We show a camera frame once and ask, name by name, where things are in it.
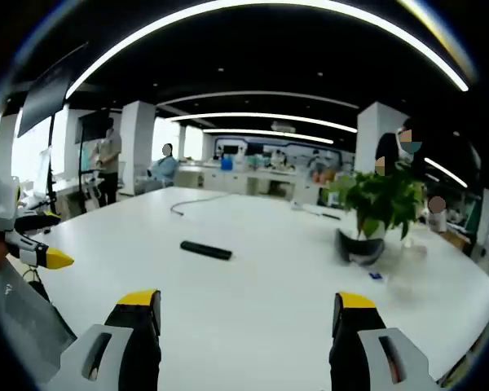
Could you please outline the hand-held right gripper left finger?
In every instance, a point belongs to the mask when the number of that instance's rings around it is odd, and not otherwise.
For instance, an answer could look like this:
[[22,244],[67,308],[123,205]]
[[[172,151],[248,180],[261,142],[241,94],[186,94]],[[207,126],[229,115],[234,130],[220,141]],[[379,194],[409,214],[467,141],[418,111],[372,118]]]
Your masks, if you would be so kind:
[[122,297],[103,324],[63,353],[45,390],[156,390],[161,363],[161,292]]

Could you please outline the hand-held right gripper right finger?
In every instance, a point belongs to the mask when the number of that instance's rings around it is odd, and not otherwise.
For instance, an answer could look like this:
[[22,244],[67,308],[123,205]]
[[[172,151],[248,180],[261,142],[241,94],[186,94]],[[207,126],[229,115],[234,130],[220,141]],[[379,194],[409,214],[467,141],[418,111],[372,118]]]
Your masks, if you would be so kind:
[[439,390],[427,357],[398,328],[388,328],[375,304],[338,292],[329,352],[333,390]]

